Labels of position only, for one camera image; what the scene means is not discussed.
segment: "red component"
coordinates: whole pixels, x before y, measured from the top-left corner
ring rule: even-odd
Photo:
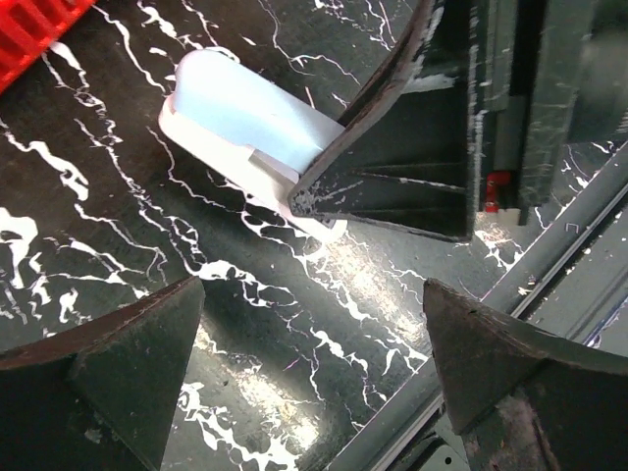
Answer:
[[[497,201],[497,192],[500,186],[510,184],[512,175],[510,172],[493,172],[487,176],[487,195],[484,203],[484,210],[487,213],[496,213],[499,211],[499,203]]]
[[[0,93],[95,0],[0,0]]]

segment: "red plastic basket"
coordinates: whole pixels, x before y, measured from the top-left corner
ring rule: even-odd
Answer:
[[[0,93],[95,0],[0,0]]]

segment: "table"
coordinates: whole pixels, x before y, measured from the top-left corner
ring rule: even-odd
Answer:
[[[163,469],[323,469],[430,354],[423,281],[482,297],[615,147],[566,148],[527,227],[479,216],[448,244],[350,223],[322,246],[156,120],[201,47],[337,118],[415,3],[98,2],[0,96],[0,348],[196,275],[207,299]]]

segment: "white plastic object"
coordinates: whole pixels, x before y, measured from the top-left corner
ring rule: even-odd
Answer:
[[[287,195],[343,131],[334,120],[223,54],[199,50],[177,67],[177,87],[159,116],[164,134],[292,224],[330,242],[329,225],[292,216]]]

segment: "marble surface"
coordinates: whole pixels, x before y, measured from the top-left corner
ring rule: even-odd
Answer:
[[[566,148],[528,227],[480,217],[454,245],[351,223],[321,246],[156,119],[201,47],[337,118],[413,6],[98,2],[0,96],[0,349],[196,275],[207,300],[163,469],[323,469],[429,355],[425,278],[482,297],[614,148]]]

